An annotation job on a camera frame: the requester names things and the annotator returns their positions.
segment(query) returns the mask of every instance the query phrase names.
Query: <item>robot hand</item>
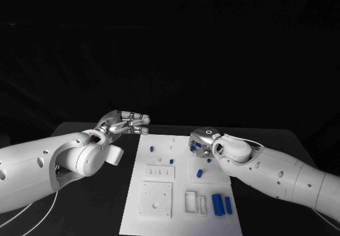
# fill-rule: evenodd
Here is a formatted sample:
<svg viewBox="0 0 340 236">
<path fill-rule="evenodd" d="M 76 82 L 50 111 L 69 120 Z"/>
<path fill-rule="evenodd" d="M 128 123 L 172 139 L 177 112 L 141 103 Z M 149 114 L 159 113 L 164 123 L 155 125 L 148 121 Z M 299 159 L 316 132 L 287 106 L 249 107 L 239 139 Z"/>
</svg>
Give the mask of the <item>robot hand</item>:
<svg viewBox="0 0 340 236">
<path fill-rule="evenodd" d="M 191 132 L 188 146 L 197 157 L 214 156 L 223 172 L 263 194 L 312 208 L 340 222 L 340 177 L 259 143 L 220 135 L 211 127 Z"/>
<path fill-rule="evenodd" d="M 122 133 L 146 135 L 148 123 L 146 115 L 113 110 L 90 130 L 0 149 L 0 213 L 92 176 L 105 161 L 117 165 L 123 151 L 110 143 Z"/>
</svg>

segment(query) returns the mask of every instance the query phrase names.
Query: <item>cable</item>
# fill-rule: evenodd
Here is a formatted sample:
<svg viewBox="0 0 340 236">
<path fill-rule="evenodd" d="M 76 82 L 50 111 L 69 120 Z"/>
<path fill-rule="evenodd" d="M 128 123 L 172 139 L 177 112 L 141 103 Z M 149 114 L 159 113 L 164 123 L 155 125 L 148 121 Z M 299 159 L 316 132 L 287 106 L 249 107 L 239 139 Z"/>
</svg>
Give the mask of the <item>cable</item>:
<svg viewBox="0 0 340 236">
<path fill-rule="evenodd" d="M 48 209 L 48 211 L 47 211 L 47 214 L 48 214 L 48 212 L 50 212 L 50 210 L 51 210 L 51 208 L 53 208 L 53 205 L 54 205 L 54 201 L 53 201 L 53 204 L 51 204 L 51 206 L 50 206 L 50 209 Z M 37 227 L 37 225 L 22 234 L 22 236 Z"/>
<path fill-rule="evenodd" d="M 7 220 L 1 225 L 0 228 L 25 211 L 25 209 L 31 206 L 32 203 L 30 203 L 25 208 L 18 212 L 18 214 L 9 219 Z"/>
<path fill-rule="evenodd" d="M 224 135 L 226 135 L 226 136 L 228 136 L 228 137 L 231 137 L 231 138 L 234 138 L 234 139 L 240 139 L 240 140 L 249 141 L 249 142 L 251 142 L 251 143 L 257 144 L 260 147 L 263 147 L 263 145 L 262 145 L 262 144 L 256 143 L 256 142 L 254 142 L 254 141 L 251 141 L 251 140 L 247 140 L 247 139 L 237 138 L 237 137 L 234 137 L 234 136 L 231 136 L 231 135 L 228 135 L 228 134 L 224 134 Z"/>
<path fill-rule="evenodd" d="M 340 228 L 319 215 L 319 213 L 315 211 L 318 216 L 324 219 L 324 221 L 340 231 Z"/>
</svg>

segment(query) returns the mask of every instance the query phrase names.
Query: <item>table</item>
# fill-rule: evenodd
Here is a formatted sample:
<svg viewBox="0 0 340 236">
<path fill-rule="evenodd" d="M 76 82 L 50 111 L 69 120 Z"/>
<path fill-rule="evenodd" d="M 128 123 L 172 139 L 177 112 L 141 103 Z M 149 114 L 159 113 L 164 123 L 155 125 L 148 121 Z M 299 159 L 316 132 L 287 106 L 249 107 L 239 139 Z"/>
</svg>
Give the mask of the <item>table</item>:
<svg viewBox="0 0 340 236">
<path fill-rule="evenodd" d="M 51 136 L 92 129 L 96 123 L 64 122 Z M 195 126 L 148 125 L 149 134 L 184 135 Z M 215 127 L 220 133 L 250 139 L 267 148 L 282 151 L 309 166 L 315 164 L 305 149 L 287 130 Z M 133 159 L 138 147 L 138 135 L 122 135 L 115 146 L 123 149 L 117 166 L 105 162 L 90 177 L 71 182 L 57 193 L 54 207 L 47 218 L 28 236 L 86 236 L 117 235 L 128 195 Z M 321 236 L 338 235 L 338 231 L 318 217 L 315 212 L 298 204 L 270 198 L 231 177 L 231 189 L 236 202 L 243 236 Z M 2 236 L 20 236 L 43 218 L 54 194 L 32 203 L 22 214 L 0 229 Z M 0 215 L 0 224 L 21 209 Z"/>
</svg>

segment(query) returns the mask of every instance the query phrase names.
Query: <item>blue block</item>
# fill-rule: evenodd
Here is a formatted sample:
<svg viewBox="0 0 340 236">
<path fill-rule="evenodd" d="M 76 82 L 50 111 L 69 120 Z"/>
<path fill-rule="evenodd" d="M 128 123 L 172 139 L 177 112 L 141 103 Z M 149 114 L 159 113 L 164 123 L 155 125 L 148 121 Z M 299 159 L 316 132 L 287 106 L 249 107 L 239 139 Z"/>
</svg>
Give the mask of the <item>blue block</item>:
<svg viewBox="0 0 340 236">
<path fill-rule="evenodd" d="M 198 172 L 197 172 L 197 177 L 198 178 L 201 177 L 201 174 L 202 174 L 202 170 L 198 170 Z"/>
<path fill-rule="evenodd" d="M 224 207 L 223 207 L 220 194 L 211 195 L 211 204 L 213 204 L 214 215 L 215 216 L 224 215 Z"/>
<path fill-rule="evenodd" d="M 228 197 L 224 198 L 224 205 L 226 205 L 226 212 L 230 215 L 231 214 L 231 205 L 230 205 Z"/>
</svg>

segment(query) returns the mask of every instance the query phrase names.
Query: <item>white robotic arm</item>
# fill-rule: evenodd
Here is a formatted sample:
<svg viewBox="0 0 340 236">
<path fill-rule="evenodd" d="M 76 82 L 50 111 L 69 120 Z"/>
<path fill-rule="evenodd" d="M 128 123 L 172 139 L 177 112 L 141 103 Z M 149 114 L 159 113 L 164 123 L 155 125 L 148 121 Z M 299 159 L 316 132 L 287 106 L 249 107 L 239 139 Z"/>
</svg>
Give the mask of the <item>white robotic arm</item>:
<svg viewBox="0 0 340 236">
<path fill-rule="evenodd" d="M 28 205 L 71 181 L 92 176 L 103 162 L 117 165 L 120 133 L 148 134 L 149 118 L 113 110 L 94 128 L 0 149 L 0 213 Z"/>
<path fill-rule="evenodd" d="M 340 177 L 250 142 L 202 127 L 191 132 L 188 146 L 197 157 L 214 156 L 224 173 L 263 194 L 312 208 L 340 222 Z"/>
</svg>

